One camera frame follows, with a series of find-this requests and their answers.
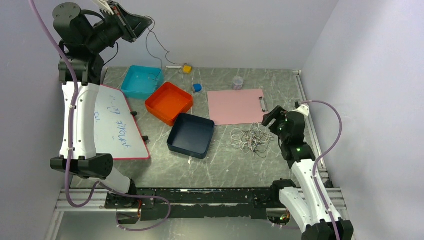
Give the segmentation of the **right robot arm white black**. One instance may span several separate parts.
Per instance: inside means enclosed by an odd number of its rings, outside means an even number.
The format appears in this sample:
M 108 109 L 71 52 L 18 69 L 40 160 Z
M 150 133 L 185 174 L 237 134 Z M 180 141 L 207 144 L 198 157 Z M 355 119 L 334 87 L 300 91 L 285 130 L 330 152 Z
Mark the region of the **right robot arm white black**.
M 275 207 L 287 208 L 303 240 L 351 240 L 354 226 L 350 220 L 344 220 L 334 206 L 321 179 L 318 160 L 305 142 L 305 119 L 309 113 L 305 104 L 292 111 L 278 105 L 263 116 L 261 124 L 278 137 L 281 155 L 303 193 L 300 195 L 291 180 L 275 180 L 269 199 Z

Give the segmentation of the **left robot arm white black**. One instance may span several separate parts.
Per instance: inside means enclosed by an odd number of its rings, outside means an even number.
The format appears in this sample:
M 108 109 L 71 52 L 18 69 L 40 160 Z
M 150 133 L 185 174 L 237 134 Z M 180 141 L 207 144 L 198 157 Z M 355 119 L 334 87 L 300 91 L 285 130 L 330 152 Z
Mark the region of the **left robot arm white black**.
M 101 52 L 121 39 L 135 42 L 153 21 L 127 12 L 113 0 L 101 0 L 99 5 L 100 12 L 94 12 L 65 2 L 52 13 L 53 27 L 61 38 L 55 47 L 65 112 L 62 146 L 50 167 L 65 174 L 66 187 L 71 176 L 93 180 L 118 195 L 124 207 L 132 208 L 139 200 L 135 182 L 114 167 L 111 154 L 96 149 L 95 104 L 105 64 Z

